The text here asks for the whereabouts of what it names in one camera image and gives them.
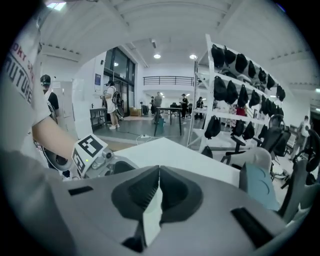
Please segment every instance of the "chair backrest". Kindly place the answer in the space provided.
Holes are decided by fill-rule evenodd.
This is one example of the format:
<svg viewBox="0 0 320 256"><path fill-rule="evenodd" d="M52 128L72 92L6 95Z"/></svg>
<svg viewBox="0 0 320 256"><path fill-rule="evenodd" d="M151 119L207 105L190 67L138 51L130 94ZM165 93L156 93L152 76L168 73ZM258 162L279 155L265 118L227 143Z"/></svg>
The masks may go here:
<svg viewBox="0 0 320 256"><path fill-rule="evenodd" d="M282 136L283 130L280 127L270 127L266 132L261 148L271 153Z"/></svg>
<svg viewBox="0 0 320 256"><path fill-rule="evenodd" d="M284 157L286 154L287 143L290 139L291 132L286 130L279 139L279 142L275 145L273 152L278 157Z"/></svg>

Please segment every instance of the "forearm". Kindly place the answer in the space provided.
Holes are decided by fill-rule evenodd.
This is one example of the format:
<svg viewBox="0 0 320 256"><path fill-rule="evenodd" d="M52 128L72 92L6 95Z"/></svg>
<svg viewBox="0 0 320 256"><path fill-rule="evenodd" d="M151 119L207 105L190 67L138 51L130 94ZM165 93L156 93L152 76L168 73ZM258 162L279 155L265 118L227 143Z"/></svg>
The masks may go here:
<svg viewBox="0 0 320 256"><path fill-rule="evenodd" d="M49 116L32 127L33 138L51 152L72 160L74 140Z"/></svg>

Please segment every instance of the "storage rack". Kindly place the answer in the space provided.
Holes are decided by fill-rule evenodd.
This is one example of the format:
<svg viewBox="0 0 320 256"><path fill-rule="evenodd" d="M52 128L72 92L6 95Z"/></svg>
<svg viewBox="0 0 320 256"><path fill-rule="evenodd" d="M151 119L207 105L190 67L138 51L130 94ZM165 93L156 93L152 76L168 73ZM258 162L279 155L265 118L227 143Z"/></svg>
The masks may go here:
<svg viewBox="0 0 320 256"><path fill-rule="evenodd" d="M241 80L217 73L215 71L214 59L211 55L211 48L214 43L211 41L211 37L209 34L205 35L205 39L206 39L207 52L208 52L209 73L199 72L198 61L196 60L194 62L194 82L193 82L194 83L194 92L193 92L194 104L192 105L192 115L191 115L190 129L189 129L188 140L187 140L187 147L188 148L191 145L193 145L194 143L201 140L199 151L202 151L203 148L208 144L208 142L207 142L208 139L206 139L204 135L205 135L205 130L207 129L207 126L208 126L209 121L212 116L216 116L217 118L242 120L244 122L252 122L253 124L258 124L258 125L268 125L268 122L269 122L269 118L267 116L265 116L264 120L259 120L257 118L251 118L248 116L241 116L241 115L236 115L236 114L220 112L220 111L213 109L215 77L220 77L226 83L226 85L228 84L229 81L232 81L236 86L237 85L238 86L244 85L247 90L251 90L251 91L255 90L259 95L265 96L266 99L269 98L270 96L267 95L266 93L260 91L259 89L253 87L252 85L248 84L247 82L243 82ZM215 45L218 48L222 48L222 49L224 48L222 45L219 45L216 43L215 43ZM239 54L238 52L236 52L232 49L228 49L228 50L234 52L236 55ZM255 67L257 67L257 68L261 67L260 65L256 64L253 60L251 60L247 57L246 57L246 59L248 61L252 61L252 63L254 64ZM268 77L267 71L264 68L262 68L262 69L265 71L266 76ZM274 80L275 84L278 84L278 81L275 78L273 78L273 80ZM207 97L208 108L207 109L197 109L196 108L195 102L197 101L197 91L198 91L199 85L204 85L206 90L208 91L208 97ZM195 119L194 113L206 114L203 129L194 129L194 119ZM198 138L196 138L193 141L190 141L191 137L192 137L192 133L195 133L198 136Z"/></svg>

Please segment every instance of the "ceiling light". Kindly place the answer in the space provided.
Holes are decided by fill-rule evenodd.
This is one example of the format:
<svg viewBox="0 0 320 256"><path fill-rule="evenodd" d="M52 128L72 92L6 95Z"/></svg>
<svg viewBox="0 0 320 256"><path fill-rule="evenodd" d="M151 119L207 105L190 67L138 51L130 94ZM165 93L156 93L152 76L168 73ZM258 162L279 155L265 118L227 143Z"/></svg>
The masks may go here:
<svg viewBox="0 0 320 256"><path fill-rule="evenodd" d="M52 2L48 4L46 7L60 11L65 5L66 2Z"/></svg>
<svg viewBox="0 0 320 256"><path fill-rule="evenodd" d="M190 58L191 60L195 60L195 59L197 58L197 55L191 54L191 55L189 56L189 58Z"/></svg>

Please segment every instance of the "window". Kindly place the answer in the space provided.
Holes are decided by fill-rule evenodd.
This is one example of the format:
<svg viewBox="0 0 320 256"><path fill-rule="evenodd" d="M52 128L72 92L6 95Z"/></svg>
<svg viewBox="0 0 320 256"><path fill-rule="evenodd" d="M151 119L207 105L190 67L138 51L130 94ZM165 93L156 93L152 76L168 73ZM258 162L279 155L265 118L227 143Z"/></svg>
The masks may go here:
<svg viewBox="0 0 320 256"><path fill-rule="evenodd" d="M113 52L113 49L108 50L105 56L104 66L109 70L111 70L112 52Z"/></svg>
<svg viewBox="0 0 320 256"><path fill-rule="evenodd" d="M120 50L115 50L113 71L123 79L127 78L127 56L125 56Z"/></svg>
<svg viewBox="0 0 320 256"><path fill-rule="evenodd" d="M130 60L129 61L129 77L128 77L130 81L134 80L134 73L135 73L134 63Z"/></svg>

